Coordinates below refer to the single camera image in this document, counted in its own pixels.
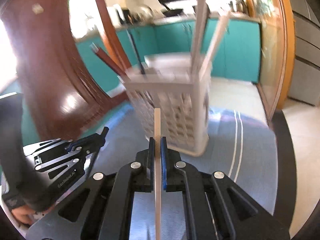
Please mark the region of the person left hand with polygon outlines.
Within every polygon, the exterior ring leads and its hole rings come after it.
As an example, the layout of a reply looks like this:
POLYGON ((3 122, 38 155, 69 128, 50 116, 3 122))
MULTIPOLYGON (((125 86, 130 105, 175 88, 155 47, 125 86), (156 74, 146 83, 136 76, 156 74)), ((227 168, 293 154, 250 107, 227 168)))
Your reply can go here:
POLYGON ((50 213, 54 209, 55 205, 51 206, 47 210, 37 212, 27 205, 17 207, 11 210, 11 214, 17 221, 25 225, 33 225, 37 219, 42 218, 44 215, 50 213))

